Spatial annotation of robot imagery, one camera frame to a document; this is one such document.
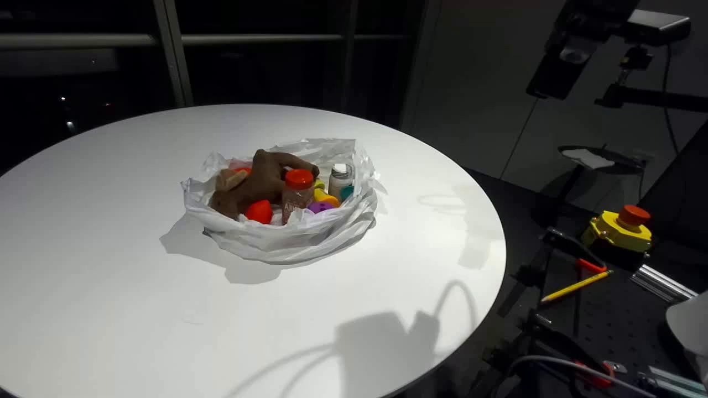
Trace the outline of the yellow cup orange lid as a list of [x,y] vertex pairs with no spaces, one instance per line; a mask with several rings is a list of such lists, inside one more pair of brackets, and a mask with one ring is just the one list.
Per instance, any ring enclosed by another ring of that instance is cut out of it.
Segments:
[[323,202],[323,205],[332,205],[332,208],[341,205],[338,196],[330,195],[323,185],[317,185],[313,190],[313,196],[317,202]]

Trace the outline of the spice jar orange lid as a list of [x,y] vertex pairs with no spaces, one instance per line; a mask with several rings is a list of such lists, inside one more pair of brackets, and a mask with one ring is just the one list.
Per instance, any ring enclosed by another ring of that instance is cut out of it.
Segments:
[[306,168],[286,171],[284,215],[291,216],[296,208],[307,208],[313,201],[315,174]]

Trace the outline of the brown plush toy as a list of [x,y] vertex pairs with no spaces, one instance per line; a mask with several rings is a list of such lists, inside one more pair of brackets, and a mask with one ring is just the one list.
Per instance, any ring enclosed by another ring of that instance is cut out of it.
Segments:
[[280,201],[287,188],[287,169],[307,169],[313,177],[320,168],[291,152],[260,148],[252,155],[250,169],[221,168],[214,178],[210,205],[224,216],[237,218],[252,201]]

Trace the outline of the white lid pill bottle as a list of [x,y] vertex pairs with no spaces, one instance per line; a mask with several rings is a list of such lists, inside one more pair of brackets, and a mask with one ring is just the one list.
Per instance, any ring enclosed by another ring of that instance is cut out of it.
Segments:
[[330,171],[330,192],[338,198],[345,201],[354,195],[354,178],[352,169],[347,163],[335,163]]

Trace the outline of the purple toy cup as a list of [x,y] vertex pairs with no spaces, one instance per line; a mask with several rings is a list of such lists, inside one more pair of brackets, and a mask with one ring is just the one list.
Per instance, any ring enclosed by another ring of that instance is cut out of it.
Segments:
[[332,208],[332,205],[327,205],[327,202],[310,202],[310,205],[307,205],[307,209],[315,212],[315,215],[326,212],[326,209],[330,209],[330,208]]

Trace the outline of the white plastic bag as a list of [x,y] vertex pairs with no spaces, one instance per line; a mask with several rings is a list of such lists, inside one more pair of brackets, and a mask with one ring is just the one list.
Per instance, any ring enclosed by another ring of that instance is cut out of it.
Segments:
[[218,174],[227,165],[242,165],[242,159],[210,155],[207,174],[187,178],[182,190],[187,212],[201,223],[220,248],[248,261],[303,262],[347,248],[376,223],[383,185],[372,159],[356,138],[301,138],[282,143],[280,152],[315,163],[323,178],[332,174],[336,163],[349,165],[354,192],[338,208],[323,212],[295,209],[287,218],[274,215],[270,226],[229,218],[210,205],[210,196],[218,190]]

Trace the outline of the small red toy cup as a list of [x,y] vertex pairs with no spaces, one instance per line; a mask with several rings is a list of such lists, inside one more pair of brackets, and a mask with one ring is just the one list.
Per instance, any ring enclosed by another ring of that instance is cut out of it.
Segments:
[[270,223],[272,216],[274,216],[272,202],[270,202],[269,198],[252,201],[252,202],[247,208],[247,216],[248,216],[250,221]]

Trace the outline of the yellow emergency stop button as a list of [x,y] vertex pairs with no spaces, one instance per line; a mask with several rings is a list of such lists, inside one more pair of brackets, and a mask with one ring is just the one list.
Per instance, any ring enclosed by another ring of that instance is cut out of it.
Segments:
[[603,209],[588,221],[588,227],[582,232],[582,243],[593,245],[596,241],[606,241],[614,248],[644,253],[653,243],[649,221],[650,212],[634,202],[620,209]]

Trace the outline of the grey window frame post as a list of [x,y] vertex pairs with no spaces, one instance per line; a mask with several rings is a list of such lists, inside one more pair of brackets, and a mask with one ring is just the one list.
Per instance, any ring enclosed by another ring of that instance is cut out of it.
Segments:
[[157,38],[164,50],[174,100],[177,105],[192,105],[192,84],[189,74],[182,25],[176,0],[153,0]]

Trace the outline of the aluminium rail piece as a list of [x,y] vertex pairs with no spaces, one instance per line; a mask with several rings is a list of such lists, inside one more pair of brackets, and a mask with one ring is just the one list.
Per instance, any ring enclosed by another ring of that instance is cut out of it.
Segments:
[[697,297],[696,290],[681,285],[679,280],[663,273],[660,270],[655,270],[650,264],[639,264],[638,271],[634,273],[634,280],[639,288],[658,293],[660,297],[665,297],[668,302]]

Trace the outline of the grey horizontal rail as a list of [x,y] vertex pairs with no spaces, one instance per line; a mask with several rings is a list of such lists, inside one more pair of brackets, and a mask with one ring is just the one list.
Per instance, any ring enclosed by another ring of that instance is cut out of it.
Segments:
[[[184,45],[218,44],[310,44],[341,42],[335,32],[198,32],[182,34]],[[0,49],[123,49],[123,45],[157,45],[159,39],[149,32],[0,32]]]

